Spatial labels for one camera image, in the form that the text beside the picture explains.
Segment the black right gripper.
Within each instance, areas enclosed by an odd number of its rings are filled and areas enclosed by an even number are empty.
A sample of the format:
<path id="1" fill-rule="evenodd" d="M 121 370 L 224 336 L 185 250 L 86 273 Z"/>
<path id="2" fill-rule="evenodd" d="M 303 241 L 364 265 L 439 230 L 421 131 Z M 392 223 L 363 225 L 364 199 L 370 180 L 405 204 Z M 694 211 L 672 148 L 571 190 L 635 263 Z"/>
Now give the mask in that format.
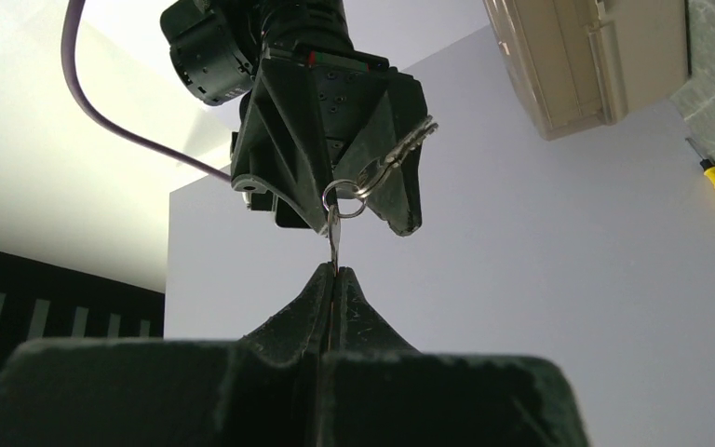
<path id="1" fill-rule="evenodd" d="M 422 84 L 358 51 L 268 48 L 237 133 L 231 186 L 271 193 L 322 235 L 326 183 L 393 233 L 423 224 L 419 163 L 429 136 Z"/>

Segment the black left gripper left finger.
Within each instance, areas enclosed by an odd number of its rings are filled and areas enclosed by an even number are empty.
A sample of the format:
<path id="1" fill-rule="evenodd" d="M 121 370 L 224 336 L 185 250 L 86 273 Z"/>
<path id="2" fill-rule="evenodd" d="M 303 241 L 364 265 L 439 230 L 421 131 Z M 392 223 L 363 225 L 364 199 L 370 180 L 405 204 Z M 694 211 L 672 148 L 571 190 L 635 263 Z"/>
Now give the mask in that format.
<path id="1" fill-rule="evenodd" d="M 0 446 L 315 446 L 332 264 L 237 340 L 37 339 L 0 372 Z"/>

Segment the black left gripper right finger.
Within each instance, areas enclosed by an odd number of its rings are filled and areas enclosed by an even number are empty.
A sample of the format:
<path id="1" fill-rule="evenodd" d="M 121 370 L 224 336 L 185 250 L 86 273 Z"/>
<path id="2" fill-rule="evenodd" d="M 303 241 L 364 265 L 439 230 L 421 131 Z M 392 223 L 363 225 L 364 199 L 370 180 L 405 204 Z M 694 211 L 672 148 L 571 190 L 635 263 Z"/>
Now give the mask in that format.
<path id="1" fill-rule="evenodd" d="M 332 298 L 325 445 L 588 445 L 572 387 L 550 360 L 420 352 L 368 303 L 348 267 Z"/>

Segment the small silver key pair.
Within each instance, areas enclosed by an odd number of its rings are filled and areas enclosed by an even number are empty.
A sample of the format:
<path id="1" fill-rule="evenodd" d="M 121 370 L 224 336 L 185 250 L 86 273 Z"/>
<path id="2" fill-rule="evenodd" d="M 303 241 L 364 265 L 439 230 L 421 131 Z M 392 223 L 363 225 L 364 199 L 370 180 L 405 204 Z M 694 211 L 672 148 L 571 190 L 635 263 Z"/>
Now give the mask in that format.
<path id="1" fill-rule="evenodd" d="M 438 123 L 432 115 L 427 115 L 406 136 L 404 136 L 387 155 L 375 158 L 357 176 L 355 180 L 337 179 L 330 182 L 321 195 L 321 202 L 327 212 L 327 239 L 330 244 L 331 267 L 333 275 L 339 272 L 339 249 L 341 240 L 341 220 L 360 216 L 368 206 L 368 198 L 383 186 L 390 174 L 401 168 L 404 161 L 424 140 L 436 132 Z M 339 210 L 338 192 L 344 190 L 348 200 L 357 200 L 359 208 L 350 213 Z"/>

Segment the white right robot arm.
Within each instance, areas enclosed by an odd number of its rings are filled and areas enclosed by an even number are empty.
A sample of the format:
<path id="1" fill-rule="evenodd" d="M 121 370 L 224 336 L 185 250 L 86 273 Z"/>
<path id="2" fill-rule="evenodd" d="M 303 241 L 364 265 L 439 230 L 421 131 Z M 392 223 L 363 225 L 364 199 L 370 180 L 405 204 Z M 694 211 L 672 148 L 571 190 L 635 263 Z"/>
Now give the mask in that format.
<path id="1" fill-rule="evenodd" d="M 418 80 L 354 48 L 340 1 L 178 1 L 160 27 L 195 97 L 239 100 L 231 185 L 282 228 L 325 233 L 326 204 L 428 116 Z"/>

